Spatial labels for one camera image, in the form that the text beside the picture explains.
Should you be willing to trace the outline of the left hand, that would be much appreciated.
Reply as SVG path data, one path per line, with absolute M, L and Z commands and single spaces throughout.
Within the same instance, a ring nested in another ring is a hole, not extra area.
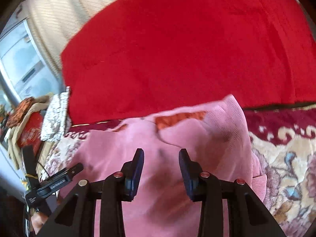
M 31 223 L 35 234 L 38 234 L 42 226 L 47 222 L 48 216 L 42 212 L 35 212 L 31 216 Z

